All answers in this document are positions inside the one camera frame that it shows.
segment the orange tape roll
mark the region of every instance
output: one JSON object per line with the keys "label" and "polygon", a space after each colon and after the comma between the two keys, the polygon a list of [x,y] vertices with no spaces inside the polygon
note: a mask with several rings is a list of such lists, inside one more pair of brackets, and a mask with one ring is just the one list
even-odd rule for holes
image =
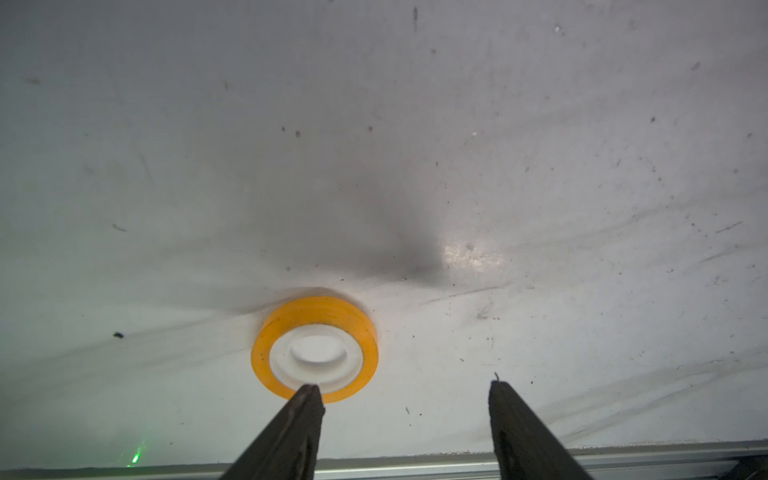
{"label": "orange tape roll", "polygon": [[310,296],[266,318],[250,362],[264,386],[285,399],[314,383],[324,403],[338,402],[373,377],[376,340],[376,328],[359,308],[332,296]]}

